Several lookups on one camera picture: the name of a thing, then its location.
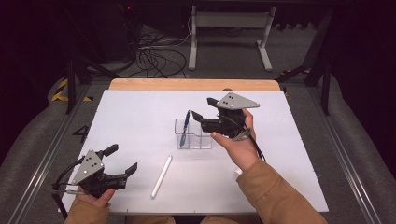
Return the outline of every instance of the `transparent acrylic box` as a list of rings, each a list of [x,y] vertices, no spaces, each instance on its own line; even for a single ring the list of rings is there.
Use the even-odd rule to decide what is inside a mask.
[[[211,149],[212,137],[210,133],[202,132],[201,123],[194,119],[189,119],[189,125],[186,130],[186,138],[183,146],[180,146],[180,141],[183,136],[184,119],[175,120],[175,136],[177,140],[178,149]]]

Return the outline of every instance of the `forearm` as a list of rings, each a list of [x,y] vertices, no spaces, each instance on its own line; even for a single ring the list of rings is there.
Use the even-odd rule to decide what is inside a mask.
[[[257,160],[236,181],[265,224],[327,223],[308,200],[265,161]]]
[[[107,223],[107,217],[108,207],[96,207],[76,198],[64,224],[105,224]]]

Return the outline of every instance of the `blue pen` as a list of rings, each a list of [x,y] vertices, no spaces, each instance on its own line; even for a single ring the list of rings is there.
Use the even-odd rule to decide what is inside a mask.
[[[189,120],[190,120],[190,110],[187,111],[186,119],[184,120],[184,128],[183,128],[183,134],[181,135],[181,139],[180,139],[180,147],[183,147],[184,143],[186,142],[186,131],[187,131],[187,127],[189,126]]]

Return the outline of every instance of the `hand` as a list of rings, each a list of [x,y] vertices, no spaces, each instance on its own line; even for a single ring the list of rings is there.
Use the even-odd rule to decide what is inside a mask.
[[[256,139],[256,134],[253,129],[253,115],[246,109],[242,109],[245,115],[245,124],[251,129],[251,136]],[[259,157],[257,150],[250,139],[241,141],[233,141],[233,139],[224,137],[219,133],[211,133],[212,138],[224,147],[228,155],[230,155],[233,162],[242,170],[245,171],[250,167]]]
[[[78,191],[84,191],[84,189],[82,187],[78,186]],[[116,191],[114,189],[108,189],[98,199],[93,197],[91,194],[77,195],[77,197],[85,203],[90,203],[93,206],[105,208],[105,207],[107,207],[108,202],[113,197],[115,192]]]

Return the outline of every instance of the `white stylus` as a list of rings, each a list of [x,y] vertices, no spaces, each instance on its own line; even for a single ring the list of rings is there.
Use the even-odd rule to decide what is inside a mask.
[[[165,166],[163,167],[163,171],[161,172],[160,177],[157,180],[157,184],[155,184],[154,190],[151,193],[151,199],[155,198],[155,195],[157,195],[158,189],[160,188],[160,185],[163,182],[163,177],[165,176],[166,171],[168,170],[168,167],[171,164],[171,161],[172,161],[172,156],[169,156]]]

